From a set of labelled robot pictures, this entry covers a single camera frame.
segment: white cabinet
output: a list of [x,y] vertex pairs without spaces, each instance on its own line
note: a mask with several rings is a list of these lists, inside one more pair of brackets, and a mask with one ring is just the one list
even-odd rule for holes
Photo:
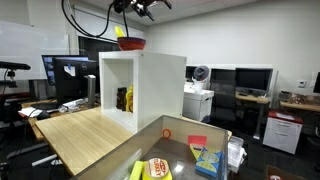
[[193,89],[184,89],[182,116],[202,121],[211,114],[213,91],[202,90],[200,94]]
[[279,112],[270,111],[267,128],[264,134],[263,144],[295,154],[298,145],[302,120],[298,117],[282,116],[277,117]]
[[[147,51],[99,53],[101,110],[136,133],[161,115],[181,117],[186,57]],[[116,108],[117,89],[133,84],[133,113]]]

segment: computer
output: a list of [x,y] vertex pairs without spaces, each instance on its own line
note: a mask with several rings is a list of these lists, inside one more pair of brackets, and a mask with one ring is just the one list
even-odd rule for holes
[[96,76],[96,93],[100,92],[99,63],[97,61],[68,60],[53,58],[56,98],[64,104],[88,96],[88,79]]
[[236,68],[236,86],[240,91],[252,93],[267,93],[273,69]]
[[194,70],[196,68],[197,68],[196,66],[187,66],[186,75],[185,75],[186,82],[193,82],[192,77],[193,77]]
[[[54,65],[53,65],[53,59],[68,59],[68,60],[80,60],[80,61],[88,61],[89,57],[85,55],[42,55],[42,62],[44,65],[44,69],[46,71],[47,80],[49,86],[55,86],[55,76],[54,76]],[[30,83],[30,91],[34,90],[33,83]],[[45,103],[35,103],[32,104],[31,107],[41,110],[53,110],[57,109],[59,107],[59,104],[57,102],[45,102]]]
[[313,92],[314,93],[320,93],[320,72],[318,73],[317,80],[316,80],[316,83],[314,85]]
[[232,69],[211,69],[210,82],[215,80],[221,81],[234,81],[236,76],[236,71]]

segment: red bowl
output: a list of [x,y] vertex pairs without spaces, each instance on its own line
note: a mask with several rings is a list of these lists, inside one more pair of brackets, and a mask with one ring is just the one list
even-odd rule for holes
[[143,50],[146,40],[136,37],[119,37],[118,46],[122,51]]

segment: computer monitor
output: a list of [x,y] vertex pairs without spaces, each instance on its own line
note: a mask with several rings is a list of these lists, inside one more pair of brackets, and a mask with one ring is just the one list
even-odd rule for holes
[[69,60],[82,60],[88,61],[89,57],[85,55],[42,55],[44,69],[47,74],[48,83],[50,86],[55,86],[54,73],[53,73],[53,58],[69,59]]
[[313,92],[314,93],[320,93],[320,72],[318,73],[317,80],[316,80],[316,83],[314,85]]
[[197,68],[196,66],[187,66],[186,76],[185,76],[187,82],[193,82],[192,77],[193,77],[194,70],[196,68]]
[[231,69],[211,69],[210,82],[214,80],[221,81],[234,81],[236,76],[236,71]]
[[96,76],[96,93],[100,92],[99,63],[53,58],[56,98],[58,104],[88,96],[87,75]]
[[236,68],[237,89],[268,92],[273,69]]

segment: red card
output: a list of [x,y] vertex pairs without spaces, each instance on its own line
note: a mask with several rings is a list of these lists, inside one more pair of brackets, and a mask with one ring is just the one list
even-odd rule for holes
[[188,145],[190,144],[206,146],[207,136],[190,135],[188,136]]

